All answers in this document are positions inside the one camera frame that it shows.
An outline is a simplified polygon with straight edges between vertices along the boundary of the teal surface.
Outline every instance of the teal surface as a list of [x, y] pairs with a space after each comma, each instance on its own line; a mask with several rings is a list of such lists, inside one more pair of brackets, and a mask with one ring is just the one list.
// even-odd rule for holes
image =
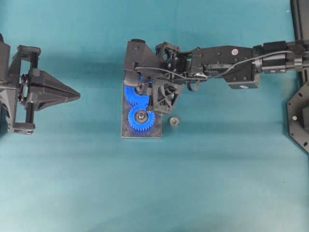
[[0, 0], [0, 32], [11, 54], [42, 48], [39, 68], [82, 95], [38, 112], [32, 136], [2, 132], [1, 232], [309, 231], [308, 156], [287, 134], [293, 72], [248, 91], [211, 80], [184, 91], [161, 140], [120, 138], [127, 41], [293, 41], [289, 0]]

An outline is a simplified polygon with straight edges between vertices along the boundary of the mounting hole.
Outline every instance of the mounting hole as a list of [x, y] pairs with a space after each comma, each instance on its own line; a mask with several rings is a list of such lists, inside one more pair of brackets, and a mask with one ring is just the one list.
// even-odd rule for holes
[[165, 54], [163, 55], [163, 60], [168, 60], [168, 58], [169, 58], [168, 54], [165, 53]]

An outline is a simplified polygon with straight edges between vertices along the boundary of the screw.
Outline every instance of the screw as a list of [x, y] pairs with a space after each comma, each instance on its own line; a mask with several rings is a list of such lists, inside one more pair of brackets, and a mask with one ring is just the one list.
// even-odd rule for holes
[[139, 114], [139, 119], [144, 119], [145, 115], [144, 114]]
[[232, 50], [232, 55], [236, 56], [238, 54], [238, 52], [239, 52], [238, 49], [233, 49]]

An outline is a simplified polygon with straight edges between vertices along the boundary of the black metal frame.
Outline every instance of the black metal frame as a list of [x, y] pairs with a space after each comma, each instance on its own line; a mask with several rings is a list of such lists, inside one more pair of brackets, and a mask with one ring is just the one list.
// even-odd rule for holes
[[[296, 40], [309, 39], [309, 1], [291, 0]], [[308, 70], [299, 72], [300, 90], [287, 102], [287, 120], [289, 134], [305, 151], [309, 153], [309, 82]]]

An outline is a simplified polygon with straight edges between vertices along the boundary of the blue gear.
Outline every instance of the blue gear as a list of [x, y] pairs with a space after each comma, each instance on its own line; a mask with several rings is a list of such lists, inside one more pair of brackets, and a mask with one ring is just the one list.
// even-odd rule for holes
[[135, 91], [134, 87], [125, 86], [126, 99], [132, 105], [147, 106], [149, 102], [149, 96], [139, 95]]
[[139, 123], [135, 120], [135, 114], [137, 111], [139, 110], [147, 110], [147, 106], [141, 106], [141, 105], [137, 105], [132, 107], [132, 109], [130, 110], [127, 118], [129, 121], [130, 126], [136, 130], [136, 131], [146, 131], [149, 128], [151, 128], [154, 124], [155, 121], [155, 114], [153, 112], [147, 112], [148, 114], [148, 120], [145, 123]]

